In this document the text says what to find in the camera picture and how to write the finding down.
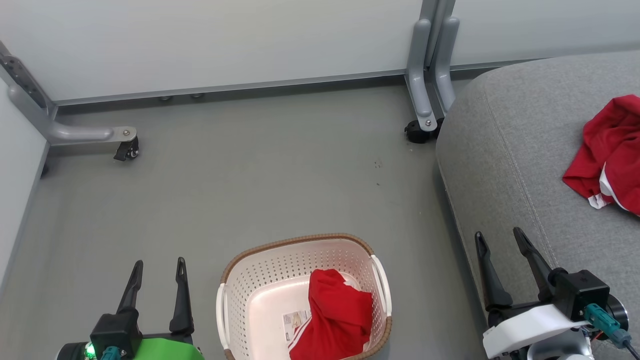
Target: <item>red garment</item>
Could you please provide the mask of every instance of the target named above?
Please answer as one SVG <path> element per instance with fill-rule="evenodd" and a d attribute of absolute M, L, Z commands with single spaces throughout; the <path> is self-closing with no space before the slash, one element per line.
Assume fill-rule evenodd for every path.
<path fill-rule="evenodd" d="M 373 322 L 371 293 L 344 284 L 334 270 L 314 270 L 309 282 L 311 318 L 294 332 L 291 360 L 339 360 L 362 353 Z"/>
<path fill-rule="evenodd" d="M 596 208 L 615 201 L 640 215 L 640 98 L 609 101 L 585 124 L 582 136 L 563 181 Z"/>

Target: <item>white partition panel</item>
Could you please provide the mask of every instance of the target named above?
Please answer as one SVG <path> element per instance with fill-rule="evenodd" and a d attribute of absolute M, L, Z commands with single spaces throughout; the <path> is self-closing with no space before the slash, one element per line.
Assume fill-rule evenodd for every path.
<path fill-rule="evenodd" d="M 0 156 L 0 282 L 4 282 L 47 146 L 44 137 L 11 103 L 7 90 L 8 86 L 0 79 L 0 153 L 3 154 Z"/>
<path fill-rule="evenodd" d="M 456 0 L 452 65 L 640 49 L 638 0 Z"/>
<path fill-rule="evenodd" d="M 401 70 L 422 0 L 4 0 L 53 101 Z"/>

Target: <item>fabric upholstery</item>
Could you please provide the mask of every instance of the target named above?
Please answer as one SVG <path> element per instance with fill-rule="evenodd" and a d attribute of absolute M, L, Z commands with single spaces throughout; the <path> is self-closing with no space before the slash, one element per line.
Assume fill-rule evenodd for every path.
<path fill-rule="evenodd" d="M 588 269 L 609 284 L 640 339 L 640 218 L 616 206 L 594 209 L 562 182 L 584 124 L 627 94 L 640 95 L 639 51 L 512 65 L 479 76 L 459 94 L 436 148 L 479 293 L 476 231 L 514 301 L 536 300 L 513 239 L 519 226 L 551 267 Z M 594 350 L 598 360 L 631 359 L 601 341 Z"/>

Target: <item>green light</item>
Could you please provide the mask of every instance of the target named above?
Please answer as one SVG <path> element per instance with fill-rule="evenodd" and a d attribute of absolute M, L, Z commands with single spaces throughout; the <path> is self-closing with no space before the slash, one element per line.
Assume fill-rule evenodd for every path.
<path fill-rule="evenodd" d="M 86 348 L 84 350 L 84 353 L 86 355 L 86 357 L 88 357 L 89 359 L 95 359 L 95 348 L 93 347 L 92 343 L 87 343 Z"/>

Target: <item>teal connector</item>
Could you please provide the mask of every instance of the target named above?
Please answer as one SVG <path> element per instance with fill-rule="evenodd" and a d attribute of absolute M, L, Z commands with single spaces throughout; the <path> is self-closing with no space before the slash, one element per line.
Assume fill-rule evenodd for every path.
<path fill-rule="evenodd" d="M 120 349 L 116 347 L 108 347 L 103 353 L 100 360 L 122 360 L 120 357 Z"/>
<path fill-rule="evenodd" d="M 596 304 L 589 304 L 584 308 L 584 319 L 596 329 L 604 332 L 617 348 L 624 348 L 625 343 L 631 344 L 631 335 L 620 329 L 620 323 Z"/>

